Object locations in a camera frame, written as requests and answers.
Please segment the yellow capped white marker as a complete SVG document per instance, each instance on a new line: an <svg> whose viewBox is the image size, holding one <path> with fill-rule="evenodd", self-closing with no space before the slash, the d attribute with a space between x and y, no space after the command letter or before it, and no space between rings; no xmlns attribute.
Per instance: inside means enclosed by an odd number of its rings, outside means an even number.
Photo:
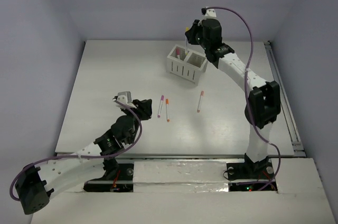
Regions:
<svg viewBox="0 0 338 224"><path fill-rule="evenodd" d="M187 55L188 54L188 39L186 37L186 32L189 30L189 27L186 27L185 28L185 33L184 33L184 36L185 36L185 46L184 46L184 54Z"/></svg>

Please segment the pink capped white marker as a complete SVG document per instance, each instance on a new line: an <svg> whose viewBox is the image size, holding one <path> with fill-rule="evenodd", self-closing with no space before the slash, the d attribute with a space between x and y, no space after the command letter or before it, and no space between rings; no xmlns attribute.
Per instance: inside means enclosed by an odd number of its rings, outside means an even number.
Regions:
<svg viewBox="0 0 338 224"><path fill-rule="evenodd" d="M178 58L178 59L180 59L180 50L179 50L179 48L176 48L176 57Z"/></svg>

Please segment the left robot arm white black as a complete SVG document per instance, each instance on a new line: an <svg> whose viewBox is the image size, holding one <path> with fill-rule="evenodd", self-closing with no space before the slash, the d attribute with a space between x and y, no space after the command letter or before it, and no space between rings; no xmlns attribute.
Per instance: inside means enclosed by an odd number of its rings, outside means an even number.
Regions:
<svg viewBox="0 0 338 224"><path fill-rule="evenodd" d="M124 113L92 143L68 155L48 157L23 167L11 183L10 196L21 203L25 215L43 209L59 193L93 178L90 169L106 180L118 174L116 157L131 149L140 139L142 121L152 117L152 100L128 101L125 95L114 97Z"/></svg>

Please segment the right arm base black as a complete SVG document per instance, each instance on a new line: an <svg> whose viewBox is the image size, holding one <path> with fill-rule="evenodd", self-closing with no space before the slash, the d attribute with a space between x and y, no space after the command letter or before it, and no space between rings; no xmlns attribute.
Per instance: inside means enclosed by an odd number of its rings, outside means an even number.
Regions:
<svg viewBox="0 0 338 224"><path fill-rule="evenodd" d="M228 163L223 177L229 182L229 191L275 191L277 184L269 157L253 162L246 154L243 162Z"/></svg>

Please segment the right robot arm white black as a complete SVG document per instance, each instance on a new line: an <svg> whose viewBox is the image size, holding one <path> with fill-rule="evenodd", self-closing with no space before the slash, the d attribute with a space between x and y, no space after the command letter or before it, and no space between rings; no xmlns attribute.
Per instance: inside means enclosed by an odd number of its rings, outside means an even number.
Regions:
<svg viewBox="0 0 338 224"><path fill-rule="evenodd" d="M250 124L250 133L243 171L246 176L254 178L262 172L261 163L267 160L270 132L281 112L280 86L248 69L234 49L222 42L218 20L195 20L185 36L189 44L200 45L207 60L245 93L245 117Z"/></svg>

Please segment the salmon capped white marker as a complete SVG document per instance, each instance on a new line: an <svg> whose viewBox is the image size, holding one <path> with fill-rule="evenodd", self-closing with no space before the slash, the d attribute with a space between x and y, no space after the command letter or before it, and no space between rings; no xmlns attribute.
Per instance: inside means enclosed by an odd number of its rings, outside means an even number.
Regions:
<svg viewBox="0 0 338 224"><path fill-rule="evenodd" d="M199 97L199 102L198 102L198 107L197 107L197 110L196 110L197 113L200 113L200 111L201 111L203 97L204 97L204 91L201 91L200 97Z"/></svg>

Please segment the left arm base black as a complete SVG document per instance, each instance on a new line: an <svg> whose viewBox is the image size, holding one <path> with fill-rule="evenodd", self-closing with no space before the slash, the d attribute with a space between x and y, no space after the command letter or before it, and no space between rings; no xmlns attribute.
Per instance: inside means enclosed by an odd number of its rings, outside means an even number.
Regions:
<svg viewBox="0 0 338 224"><path fill-rule="evenodd" d="M134 163L113 162L113 168L105 170L102 177L84 183L86 192L133 192Z"/></svg>

